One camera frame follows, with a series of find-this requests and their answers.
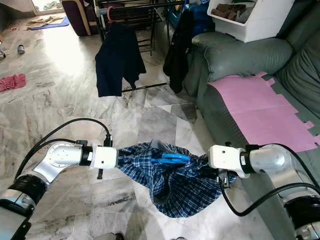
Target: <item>hanging clothes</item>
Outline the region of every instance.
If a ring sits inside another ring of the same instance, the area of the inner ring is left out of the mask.
[[[189,70],[187,52],[192,45],[193,30],[194,15],[184,10],[163,65],[163,72],[170,77],[170,87],[176,94],[181,92],[182,81]]]
[[[190,157],[187,164],[153,162],[163,153]],[[156,208],[170,218],[187,218],[202,211],[221,195],[218,169],[208,165],[208,155],[195,156],[187,149],[160,141],[141,143],[119,150],[118,168],[149,188]],[[229,183],[236,176],[229,172]]]
[[[121,96],[122,78],[136,88],[139,74],[146,68],[139,51],[136,32],[133,28],[113,22],[95,56],[96,87],[98,96]]]

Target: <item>red cloth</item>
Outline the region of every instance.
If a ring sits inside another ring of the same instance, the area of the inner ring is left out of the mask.
[[[5,76],[0,79],[0,92],[3,92],[8,89],[17,89],[22,88],[26,85],[26,75],[20,73],[19,75]]]

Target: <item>black garment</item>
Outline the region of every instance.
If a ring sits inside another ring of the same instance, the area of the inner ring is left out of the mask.
[[[194,15],[191,11],[184,10],[163,66],[163,72],[170,77],[170,87],[176,94],[181,92],[182,81],[189,70],[187,51],[192,44],[193,29]]]
[[[136,32],[120,23],[111,24],[108,35],[95,56],[98,96],[121,96],[122,78],[136,88],[139,74],[146,73]]]

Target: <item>white storage box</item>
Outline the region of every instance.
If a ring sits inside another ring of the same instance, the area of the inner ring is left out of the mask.
[[[210,0],[207,14],[214,18],[215,30],[229,34],[245,43],[275,37],[280,31],[295,0],[256,0],[245,23],[213,15],[219,4],[232,4],[232,0]]]

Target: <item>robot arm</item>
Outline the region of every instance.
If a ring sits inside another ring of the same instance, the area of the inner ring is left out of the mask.
[[[70,166],[110,169],[116,166],[113,147],[82,146],[60,141],[52,145],[44,159],[31,171],[20,175],[0,195],[0,239],[23,240],[36,205],[58,175]]]
[[[299,170],[295,156],[278,144],[256,146],[251,150],[214,145],[209,150],[209,165],[234,171],[240,178],[249,178],[254,173],[267,174],[275,189],[292,184],[312,187],[315,183],[311,174]],[[320,194],[310,187],[300,186],[278,193],[298,240],[320,239]]]

